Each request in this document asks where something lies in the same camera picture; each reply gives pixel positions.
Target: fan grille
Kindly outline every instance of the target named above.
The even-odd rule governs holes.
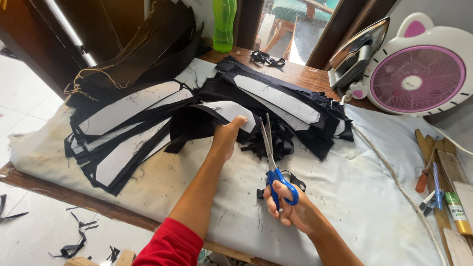
[[[371,93],[387,109],[415,113],[440,106],[463,85],[465,66],[454,52],[422,45],[384,59],[371,77]]]

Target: yellow tube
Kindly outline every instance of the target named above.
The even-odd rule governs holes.
[[[473,235],[472,228],[468,222],[463,207],[460,203],[456,193],[447,192],[445,193],[445,199],[450,209],[453,221],[456,225],[456,230],[462,235]]]

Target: green water bottle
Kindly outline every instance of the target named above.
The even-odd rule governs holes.
[[[221,53],[232,50],[233,19],[237,13],[237,0],[213,0],[215,31],[213,48]]]

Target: electric fan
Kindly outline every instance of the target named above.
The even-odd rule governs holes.
[[[431,115],[466,100],[473,92],[473,35],[434,27],[423,13],[408,16],[396,38],[376,52],[347,91],[368,96],[378,108],[398,115]]]

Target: orange screwdriver handle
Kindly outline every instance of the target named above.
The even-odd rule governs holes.
[[[427,185],[427,177],[429,174],[427,170],[422,170],[422,174],[419,177],[419,181],[417,181],[417,185],[415,187],[415,191],[422,193],[425,190],[425,186]]]

